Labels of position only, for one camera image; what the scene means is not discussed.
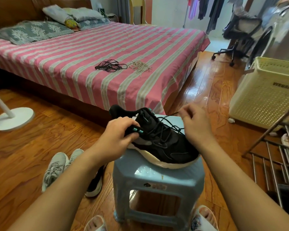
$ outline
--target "pink striped bedsheet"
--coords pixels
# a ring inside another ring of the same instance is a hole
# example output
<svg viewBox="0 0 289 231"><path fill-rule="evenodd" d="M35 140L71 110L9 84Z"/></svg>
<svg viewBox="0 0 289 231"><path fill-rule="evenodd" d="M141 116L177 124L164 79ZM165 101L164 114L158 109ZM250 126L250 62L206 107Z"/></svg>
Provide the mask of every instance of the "pink striped bedsheet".
<svg viewBox="0 0 289 231"><path fill-rule="evenodd" d="M209 43L205 32L195 29L111 23L21 46L0 39L0 68L104 110L119 104L164 114L167 98ZM95 69L108 59L140 60L152 69L141 76L131 68Z"/></svg>

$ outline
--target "gray sneaker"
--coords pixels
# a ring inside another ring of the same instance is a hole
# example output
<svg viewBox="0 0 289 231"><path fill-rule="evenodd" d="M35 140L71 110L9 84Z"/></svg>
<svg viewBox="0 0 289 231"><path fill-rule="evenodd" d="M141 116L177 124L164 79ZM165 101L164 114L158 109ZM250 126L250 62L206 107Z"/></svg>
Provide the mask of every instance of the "gray sneaker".
<svg viewBox="0 0 289 231"><path fill-rule="evenodd" d="M42 192L44 192L64 171L69 163L69 158L63 152L56 153L44 174L42 182Z"/></svg>
<svg viewBox="0 0 289 231"><path fill-rule="evenodd" d="M67 168L70 166L70 164L72 164L73 161L76 159L76 157L78 157L78 156L79 156L80 154L82 154L83 152L84 152L84 151L81 150L80 148L75 149L75 150L73 151L73 153L72 153L72 155L71 155L71 157L70 157L70 161L68 162L68 164L67 164L67 166L66 166L65 169L67 169Z"/></svg>

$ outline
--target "wooden headboard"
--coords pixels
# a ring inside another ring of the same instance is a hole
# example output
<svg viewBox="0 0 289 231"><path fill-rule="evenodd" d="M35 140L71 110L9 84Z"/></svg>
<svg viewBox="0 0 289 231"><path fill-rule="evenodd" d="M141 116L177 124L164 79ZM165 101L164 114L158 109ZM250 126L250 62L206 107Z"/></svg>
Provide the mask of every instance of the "wooden headboard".
<svg viewBox="0 0 289 231"><path fill-rule="evenodd" d="M23 20L45 20L42 8L54 4L62 8L92 8L90 0L0 0L0 28Z"/></svg>

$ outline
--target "bed frame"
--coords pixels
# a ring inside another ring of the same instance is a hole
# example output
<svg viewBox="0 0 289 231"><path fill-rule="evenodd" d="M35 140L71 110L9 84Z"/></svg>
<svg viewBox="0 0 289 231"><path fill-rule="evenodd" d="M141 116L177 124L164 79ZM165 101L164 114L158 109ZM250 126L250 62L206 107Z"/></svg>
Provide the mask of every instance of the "bed frame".
<svg viewBox="0 0 289 231"><path fill-rule="evenodd" d="M87 7L92 8L90 0L0 0L0 28L13 26L23 20L45 20L42 8L57 4L60 7ZM195 67L198 57L189 66L185 78L181 80L179 88L171 93L166 100L164 110L169 110L178 96L182 86L187 80L192 69ZM29 81L15 74L0 69L0 88L15 87L34 94L54 105L75 113L87 120L93 121L101 126L106 126L110 120L108 111L100 109L91 104L83 103L76 98L58 93L46 86Z"/></svg>

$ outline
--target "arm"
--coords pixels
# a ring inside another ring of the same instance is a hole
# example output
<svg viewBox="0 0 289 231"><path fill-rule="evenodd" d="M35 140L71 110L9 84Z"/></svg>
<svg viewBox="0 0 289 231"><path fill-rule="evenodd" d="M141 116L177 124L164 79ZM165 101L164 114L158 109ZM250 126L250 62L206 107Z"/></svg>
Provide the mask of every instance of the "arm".
<svg viewBox="0 0 289 231"><path fill-rule="evenodd" d="M124 137L127 127L139 124L131 118L108 123L99 140L19 217L8 231L69 231L78 206L97 170L119 158L138 133Z"/></svg>
<svg viewBox="0 0 289 231"><path fill-rule="evenodd" d="M201 152L238 230L289 231L289 215L223 151L204 110L191 103L179 113L187 139Z"/></svg>

